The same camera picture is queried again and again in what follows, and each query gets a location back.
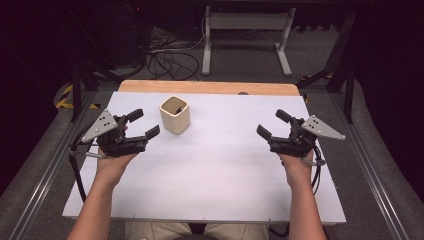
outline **forearm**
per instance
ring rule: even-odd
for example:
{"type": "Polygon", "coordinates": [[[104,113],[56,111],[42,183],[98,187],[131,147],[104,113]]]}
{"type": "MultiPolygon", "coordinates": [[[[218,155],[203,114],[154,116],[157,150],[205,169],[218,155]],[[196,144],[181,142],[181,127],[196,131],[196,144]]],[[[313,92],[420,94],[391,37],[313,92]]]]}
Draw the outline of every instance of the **forearm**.
{"type": "Polygon", "coordinates": [[[94,181],[68,240],[108,239],[112,193],[113,187],[94,181]]]}
{"type": "Polygon", "coordinates": [[[326,239],[310,185],[292,189],[290,240],[326,239]]]}

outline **metal gripper jaw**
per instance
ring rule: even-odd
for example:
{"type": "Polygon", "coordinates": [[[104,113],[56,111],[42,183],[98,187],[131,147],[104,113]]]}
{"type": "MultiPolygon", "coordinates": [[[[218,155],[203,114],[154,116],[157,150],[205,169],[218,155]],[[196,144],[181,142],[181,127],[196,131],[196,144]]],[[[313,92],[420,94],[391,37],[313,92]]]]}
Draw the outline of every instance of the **metal gripper jaw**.
{"type": "Polygon", "coordinates": [[[296,119],[281,109],[275,115],[284,122],[290,123],[291,132],[288,138],[273,137],[271,132],[259,124],[256,132],[267,141],[271,152],[306,157],[315,146],[315,140],[319,136],[345,139],[344,135],[341,135],[315,116],[311,116],[305,121],[296,119]]]}

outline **white table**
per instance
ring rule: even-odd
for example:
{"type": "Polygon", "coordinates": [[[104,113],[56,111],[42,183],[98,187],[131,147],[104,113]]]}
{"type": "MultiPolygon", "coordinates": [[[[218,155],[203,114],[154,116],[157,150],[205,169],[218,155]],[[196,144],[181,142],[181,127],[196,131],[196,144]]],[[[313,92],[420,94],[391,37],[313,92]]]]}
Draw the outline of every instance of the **white table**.
{"type": "MultiPolygon", "coordinates": [[[[128,166],[114,191],[112,218],[289,221],[291,192],[284,168],[256,128],[261,124],[274,135],[287,137],[290,125],[275,113],[283,109],[307,119],[302,97],[115,92],[108,106],[118,116],[136,108],[142,108],[144,116],[128,125],[127,137],[144,135],[157,124],[161,133],[128,166]],[[161,122],[159,105],[171,95],[190,104],[191,124],[181,135],[168,132],[161,122]]],[[[81,169],[87,192],[95,170],[96,160],[87,158],[81,169]]],[[[327,166],[322,168],[316,199],[323,223],[346,222],[327,166]]],[[[63,216],[77,217],[82,204],[75,186],[63,216]]]]}

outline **metal frame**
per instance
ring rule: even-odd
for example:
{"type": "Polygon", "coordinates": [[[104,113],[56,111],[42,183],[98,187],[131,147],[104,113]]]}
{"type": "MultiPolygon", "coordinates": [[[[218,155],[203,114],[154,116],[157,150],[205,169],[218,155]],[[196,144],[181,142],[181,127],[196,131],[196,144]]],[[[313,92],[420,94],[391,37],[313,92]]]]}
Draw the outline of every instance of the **metal frame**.
{"type": "Polygon", "coordinates": [[[205,49],[203,53],[202,74],[210,72],[212,44],[210,40],[211,29],[258,29],[258,30],[283,30],[283,36],[279,43],[275,44],[278,58],[284,75],[292,76],[284,48],[290,33],[296,9],[291,8],[288,13],[216,13],[211,12],[210,6],[206,7],[205,13],[205,49]]]}

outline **beige cup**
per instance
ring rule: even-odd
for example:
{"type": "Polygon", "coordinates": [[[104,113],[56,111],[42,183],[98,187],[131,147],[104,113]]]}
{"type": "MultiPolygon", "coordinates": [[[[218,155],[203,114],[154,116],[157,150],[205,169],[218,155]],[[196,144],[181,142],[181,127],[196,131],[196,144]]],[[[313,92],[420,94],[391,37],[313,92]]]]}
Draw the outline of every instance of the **beige cup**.
{"type": "Polygon", "coordinates": [[[160,105],[163,125],[174,134],[180,134],[190,125],[190,111],[186,101],[171,96],[160,105]]]}

